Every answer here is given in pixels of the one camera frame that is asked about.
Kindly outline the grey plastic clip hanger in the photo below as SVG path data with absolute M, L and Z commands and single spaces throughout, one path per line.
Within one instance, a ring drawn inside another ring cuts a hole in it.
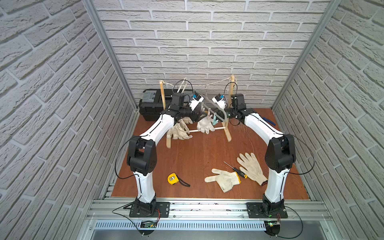
M 199 106 L 200 106 L 201 111 L 203 111 L 203 110 L 208 111 L 208 109 L 211 109 L 211 114 L 213 114 L 213 115 L 217 114 L 217 119 L 220 122 L 226 123 L 228 121 L 225 109 L 221 109 L 217 104 L 215 104 L 212 101 L 212 99 L 205 97 L 203 102 L 201 104 L 199 104 Z

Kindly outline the white glove yellow cuff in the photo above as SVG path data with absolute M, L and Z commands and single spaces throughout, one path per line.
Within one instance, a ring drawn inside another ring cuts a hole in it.
M 204 117 L 197 124 L 197 130 L 201 133 L 209 134 L 210 132 L 214 132 L 215 128 L 213 126 L 212 116 Z
M 241 183 L 240 177 L 236 172 L 230 173 L 223 170 L 212 169 L 212 173 L 215 175 L 206 177 L 205 182 L 217 182 L 224 193 L 230 191 L 233 186 L 239 185 Z

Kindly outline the white plastic clip hanger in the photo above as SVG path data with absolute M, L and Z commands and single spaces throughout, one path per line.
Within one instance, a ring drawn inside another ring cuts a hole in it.
M 183 93 L 188 84 L 189 84 L 189 80 L 187 78 L 184 78 L 180 83 L 177 93 Z

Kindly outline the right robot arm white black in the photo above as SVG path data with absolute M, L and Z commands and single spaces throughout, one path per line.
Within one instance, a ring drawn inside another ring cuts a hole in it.
M 231 95 L 231 102 L 225 109 L 227 117 L 251 128 L 267 145 L 265 161 L 269 177 L 260 209 L 267 216 L 273 215 L 284 207 L 287 174 L 296 161 L 294 136 L 276 130 L 253 109 L 247 108 L 242 94 Z

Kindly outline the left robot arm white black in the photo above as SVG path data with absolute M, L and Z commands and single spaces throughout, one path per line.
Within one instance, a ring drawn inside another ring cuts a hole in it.
M 153 171 L 157 164 L 156 146 L 161 138 L 184 117 L 197 121 L 201 116 L 198 106 L 204 97 L 194 92 L 187 105 L 185 94 L 173 93 L 168 107 L 161 112 L 158 120 L 140 136 L 129 140 L 127 165 L 134 173 L 138 187 L 135 208 L 144 215 L 153 214 L 156 208 L 156 193 L 153 187 Z

